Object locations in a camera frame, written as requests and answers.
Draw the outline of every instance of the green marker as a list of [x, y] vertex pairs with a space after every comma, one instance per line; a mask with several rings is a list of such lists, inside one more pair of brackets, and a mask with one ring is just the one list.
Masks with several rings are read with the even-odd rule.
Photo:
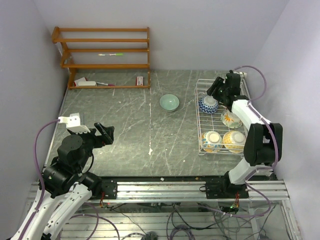
[[99, 53], [98, 56], [123, 56], [124, 54], [122, 52], [120, 53], [109, 53], [109, 54], [102, 54]]

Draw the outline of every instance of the bowl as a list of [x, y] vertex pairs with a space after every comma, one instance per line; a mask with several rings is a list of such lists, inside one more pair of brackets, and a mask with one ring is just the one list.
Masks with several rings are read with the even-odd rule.
[[160, 100], [160, 106], [167, 112], [175, 111], [179, 106], [179, 99], [173, 94], [163, 95]]
[[221, 121], [230, 129], [235, 129], [242, 126], [242, 121], [240, 118], [233, 112], [230, 112], [228, 109], [224, 110], [221, 114]]
[[240, 154], [244, 151], [246, 136], [239, 131], [228, 131], [222, 139], [226, 149], [234, 154]]
[[214, 114], [218, 111], [219, 103], [212, 96], [204, 96], [200, 98], [199, 109], [205, 114]]
[[202, 133], [201, 140], [202, 146], [204, 147], [203, 150], [208, 153], [217, 153], [223, 147], [223, 145], [221, 144], [222, 138], [216, 131], [208, 131]]

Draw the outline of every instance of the white wall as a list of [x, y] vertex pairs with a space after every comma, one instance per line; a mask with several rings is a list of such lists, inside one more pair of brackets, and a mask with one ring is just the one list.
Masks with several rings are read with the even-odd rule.
[[228, 70], [251, 63], [288, 0], [34, 0], [59, 27], [150, 27], [153, 69]]
[[[255, 103], [283, 125], [283, 155], [276, 173], [284, 178], [304, 239], [319, 239], [320, 1], [290, 0], [253, 65], [268, 81]], [[262, 79], [249, 72], [252, 97]]]
[[[18, 229], [37, 180], [36, 132], [57, 118], [67, 83], [60, 54], [33, 1], [0, 2], [0, 238], [7, 239]], [[41, 166], [53, 129], [43, 131], [38, 141]]]

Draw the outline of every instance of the metal grate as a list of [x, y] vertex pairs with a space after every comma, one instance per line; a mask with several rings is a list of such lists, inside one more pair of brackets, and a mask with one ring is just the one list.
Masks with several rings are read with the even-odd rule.
[[[241, 75], [241, 94], [249, 96], [248, 88], [245, 82], [244, 73], [240, 73]], [[203, 143], [202, 141], [202, 134], [215, 131], [220, 134], [221, 138], [229, 131], [239, 131], [244, 134], [246, 137], [248, 135], [247, 129], [242, 125], [238, 128], [229, 128], [223, 124], [221, 121], [221, 114], [227, 108], [221, 104], [219, 104], [218, 111], [214, 114], [207, 114], [199, 109], [198, 102], [199, 100], [207, 95], [208, 88], [215, 82], [214, 79], [198, 79], [196, 82], [196, 87], [194, 90], [195, 95], [195, 108], [196, 108], [196, 116], [197, 116], [197, 127], [198, 127], [198, 139], [199, 139], [199, 155], [204, 154], [231, 154], [231, 155], [240, 155], [242, 156], [243, 153], [234, 153], [229, 151], [227, 147], [231, 147], [232, 150], [241, 150], [243, 149], [244, 145], [237, 145], [237, 144], [221, 144], [221, 147], [210, 147], [209, 144]]]

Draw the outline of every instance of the light green bowl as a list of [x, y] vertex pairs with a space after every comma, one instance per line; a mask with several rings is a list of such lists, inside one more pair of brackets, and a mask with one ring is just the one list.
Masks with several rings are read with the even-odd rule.
[[159, 103], [167, 112], [173, 112], [179, 106], [179, 99], [173, 94], [166, 94], [160, 98]]

